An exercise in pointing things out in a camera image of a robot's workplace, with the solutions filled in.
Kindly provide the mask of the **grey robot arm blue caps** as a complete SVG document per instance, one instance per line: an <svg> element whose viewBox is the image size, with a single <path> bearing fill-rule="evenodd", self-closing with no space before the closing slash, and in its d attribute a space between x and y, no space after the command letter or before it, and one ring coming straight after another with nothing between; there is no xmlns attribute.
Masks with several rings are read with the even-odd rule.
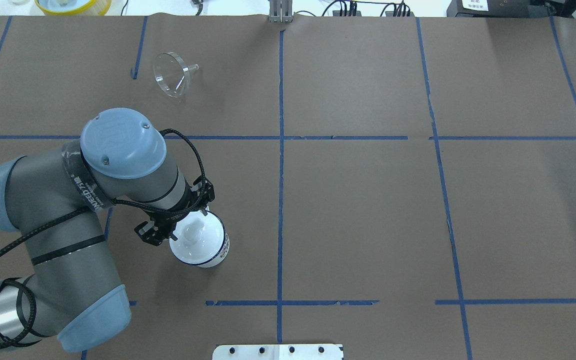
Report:
<svg viewBox="0 0 576 360"><path fill-rule="evenodd" d="M148 219L135 233L158 246L215 198L203 168L192 184L183 176L164 139L174 132L112 108L78 139L0 164L0 230L20 233L0 258L25 244L34 270L0 280L0 353L50 337L80 353L125 330L130 301L98 213L139 208Z"/></svg>

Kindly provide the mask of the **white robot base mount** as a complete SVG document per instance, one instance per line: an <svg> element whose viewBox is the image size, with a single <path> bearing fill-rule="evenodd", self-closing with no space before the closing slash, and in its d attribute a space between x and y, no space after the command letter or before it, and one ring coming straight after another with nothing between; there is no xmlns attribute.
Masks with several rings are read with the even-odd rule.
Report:
<svg viewBox="0 0 576 360"><path fill-rule="evenodd" d="M224 344L215 347L213 360L343 360L342 344Z"/></svg>

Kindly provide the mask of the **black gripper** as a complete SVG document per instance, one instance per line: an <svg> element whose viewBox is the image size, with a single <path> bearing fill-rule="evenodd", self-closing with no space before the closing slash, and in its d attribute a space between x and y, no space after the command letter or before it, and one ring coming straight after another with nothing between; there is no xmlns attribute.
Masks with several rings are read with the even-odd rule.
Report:
<svg viewBox="0 0 576 360"><path fill-rule="evenodd" d="M166 239L178 241L178 223L194 213L208 216L208 205L214 200L215 189L210 180L197 178L190 186L186 180L178 178L165 197L146 203L156 210L145 211L148 220L135 226L134 233L153 246L160 246Z"/></svg>

